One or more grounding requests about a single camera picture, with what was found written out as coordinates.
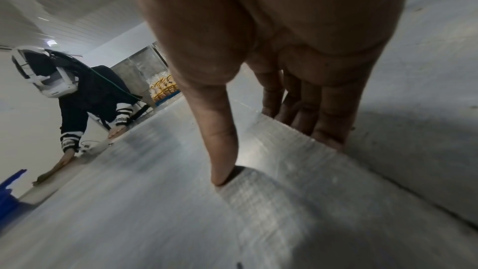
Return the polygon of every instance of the helmet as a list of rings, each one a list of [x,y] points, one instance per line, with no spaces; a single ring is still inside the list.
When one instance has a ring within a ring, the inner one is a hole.
[[[61,56],[63,64],[58,64],[56,55]],[[49,98],[60,98],[78,90],[78,77],[67,68],[70,59],[77,61],[67,54],[35,46],[11,51],[11,60],[20,75]]]

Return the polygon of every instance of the white ceiling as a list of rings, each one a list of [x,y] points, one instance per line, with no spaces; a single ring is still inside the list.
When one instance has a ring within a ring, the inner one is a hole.
[[[0,45],[81,55],[142,22],[134,0],[0,0]]]

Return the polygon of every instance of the person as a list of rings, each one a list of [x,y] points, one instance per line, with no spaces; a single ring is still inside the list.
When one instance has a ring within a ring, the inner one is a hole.
[[[108,138],[115,138],[126,131],[133,105],[140,100],[110,68],[90,68],[62,52],[18,47],[12,51],[12,62],[44,96],[59,101],[63,156],[48,176],[68,164],[78,152],[88,113],[98,117],[109,129]],[[113,121],[115,126],[110,128],[108,123]]]
[[[226,83],[241,64],[264,87],[264,114],[342,150],[405,0],[137,2],[196,117],[211,181],[221,185],[238,155]]]

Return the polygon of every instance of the white wall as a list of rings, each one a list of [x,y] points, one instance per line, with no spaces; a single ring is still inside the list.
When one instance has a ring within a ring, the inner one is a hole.
[[[112,67],[155,41],[149,26],[143,22],[79,59],[89,66]]]
[[[20,76],[7,52],[0,52],[0,100],[12,107],[0,111],[0,183],[28,169],[11,187],[18,197],[63,154],[60,108],[57,99],[44,97]],[[106,136],[105,130],[90,121],[82,139],[101,141]]]

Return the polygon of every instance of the black jacket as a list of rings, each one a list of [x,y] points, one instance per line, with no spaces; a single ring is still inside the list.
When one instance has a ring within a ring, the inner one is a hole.
[[[126,125],[132,114],[132,106],[138,100],[129,93],[123,80],[106,66],[91,68],[109,81],[88,71],[79,79],[78,90],[59,98],[61,110],[61,146],[63,151],[78,151],[81,136],[88,124],[88,113],[116,125]]]

